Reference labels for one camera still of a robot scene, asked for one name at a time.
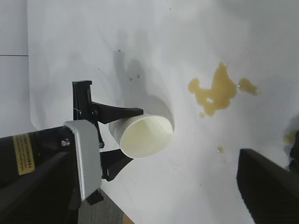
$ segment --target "yellow label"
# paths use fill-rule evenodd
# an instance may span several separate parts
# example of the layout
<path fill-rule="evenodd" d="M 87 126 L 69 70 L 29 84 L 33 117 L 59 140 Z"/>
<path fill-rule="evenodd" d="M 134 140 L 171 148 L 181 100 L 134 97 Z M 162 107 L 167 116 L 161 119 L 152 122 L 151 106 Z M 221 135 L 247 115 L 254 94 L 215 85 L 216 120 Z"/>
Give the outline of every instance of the yellow label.
<path fill-rule="evenodd" d="M 15 135 L 13 140 L 19 175 L 34 171 L 35 167 L 29 135 Z"/>

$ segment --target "floor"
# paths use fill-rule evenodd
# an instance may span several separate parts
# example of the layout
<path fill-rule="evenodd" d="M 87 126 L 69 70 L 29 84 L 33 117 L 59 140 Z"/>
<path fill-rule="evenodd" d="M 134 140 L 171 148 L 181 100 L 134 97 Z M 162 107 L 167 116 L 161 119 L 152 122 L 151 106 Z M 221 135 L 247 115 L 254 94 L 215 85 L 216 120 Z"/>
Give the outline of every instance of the floor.
<path fill-rule="evenodd" d="M 122 224 L 123 212 L 103 193 L 104 200 L 93 206 L 83 202 L 78 224 Z"/>

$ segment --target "white table surface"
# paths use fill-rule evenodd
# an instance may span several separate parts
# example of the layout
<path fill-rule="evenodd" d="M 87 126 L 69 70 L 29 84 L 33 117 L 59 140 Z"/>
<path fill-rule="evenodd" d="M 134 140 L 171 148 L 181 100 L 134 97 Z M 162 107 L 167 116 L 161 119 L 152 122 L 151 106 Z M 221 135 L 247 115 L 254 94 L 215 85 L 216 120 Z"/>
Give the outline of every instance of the white table surface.
<path fill-rule="evenodd" d="M 104 191 L 137 224 L 251 224 L 235 179 L 239 149 L 288 164 L 283 135 L 299 125 L 298 7 L 295 0 L 29 0 L 33 125 L 72 119 L 77 80 L 93 81 L 95 102 L 164 115 L 169 108 L 175 133 L 167 149 L 133 160 Z M 220 61 L 235 83 L 246 77 L 261 94 L 238 91 L 228 109 L 200 119 L 188 83 L 198 77 L 209 88 Z M 101 131 L 106 150 L 117 148 L 107 126 Z"/>

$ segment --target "white paper cup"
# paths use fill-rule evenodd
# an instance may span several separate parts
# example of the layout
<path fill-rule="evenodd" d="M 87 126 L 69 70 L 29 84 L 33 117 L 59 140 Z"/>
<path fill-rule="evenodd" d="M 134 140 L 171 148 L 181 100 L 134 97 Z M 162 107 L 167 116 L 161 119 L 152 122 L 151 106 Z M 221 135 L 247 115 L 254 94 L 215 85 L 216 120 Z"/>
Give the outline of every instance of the white paper cup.
<path fill-rule="evenodd" d="M 111 122 L 109 131 L 123 153 L 133 159 L 162 151 L 173 134 L 168 119 L 149 114 Z"/>

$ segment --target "spilled liquid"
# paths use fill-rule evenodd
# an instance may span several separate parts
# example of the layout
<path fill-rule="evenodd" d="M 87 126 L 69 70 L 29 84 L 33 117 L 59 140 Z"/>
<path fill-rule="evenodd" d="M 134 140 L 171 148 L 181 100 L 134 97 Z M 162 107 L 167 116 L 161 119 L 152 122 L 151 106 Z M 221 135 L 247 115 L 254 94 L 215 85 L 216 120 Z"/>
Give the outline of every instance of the spilled liquid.
<path fill-rule="evenodd" d="M 199 113 L 199 117 L 200 117 L 201 119 L 203 119 L 203 118 L 205 118 L 205 117 L 206 117 L 206 115 L 205 115 L 205 113 L 203 113 L 203 112 L 200 112 L 200 113 Z"/>
<path fill-rule="evenodd" d="M 253 96 L 257 96 L 257 87 L 254 86 L 248 79 L 241 78 L 238 84 L 241 91 L 247 92 Z"/>
<path fill-rule="evenodd" d="M 210 89 L 201 88 L 197 78 L 191 80 L 188 89 L 190 93 L 195 93 L 197 103 L 204 108 L 206 115 L 210 117 L 217 110 L 228 108 L 230 99 L 237 94 L 237 86 L 229 78 L 227 66 L 224 63 L 219 64 Z"/>
<path fill-rule="evenodd" d="M 223 153 L 224 152 L 224 148 L 222 146 L 218 146 L 217 152 Z"/>
<path fill-rule="evenodd" d="M 295 136 L 296 136 L 296 131 L 291 131 L 289 134 L 286 134 L 284 136 L 284 142 L 286 144 L 292 145 L 295 143 Z"/>

